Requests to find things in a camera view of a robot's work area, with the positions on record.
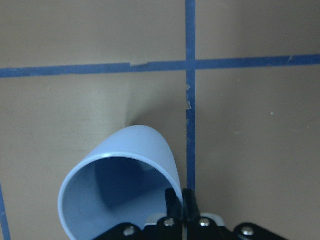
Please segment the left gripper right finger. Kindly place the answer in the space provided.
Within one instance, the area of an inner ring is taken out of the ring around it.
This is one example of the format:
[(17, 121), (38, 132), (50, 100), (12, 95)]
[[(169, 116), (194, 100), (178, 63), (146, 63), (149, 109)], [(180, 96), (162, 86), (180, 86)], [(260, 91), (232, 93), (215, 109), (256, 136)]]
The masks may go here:
[(196, 193), (193, 189), (185, 188), (182, 191), (183, 197), (183, 218), (186, 224), (196, 223), (200, 217), (200, 210), (198, 207)]

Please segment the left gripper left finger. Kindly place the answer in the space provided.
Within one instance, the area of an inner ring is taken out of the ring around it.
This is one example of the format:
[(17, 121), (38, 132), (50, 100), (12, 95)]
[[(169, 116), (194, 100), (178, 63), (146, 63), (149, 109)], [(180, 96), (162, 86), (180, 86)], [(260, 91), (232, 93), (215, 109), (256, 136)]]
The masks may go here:
[(184, 222), (183, 203), (173, 188), (165, 190), (166, 218), (178, 223)]

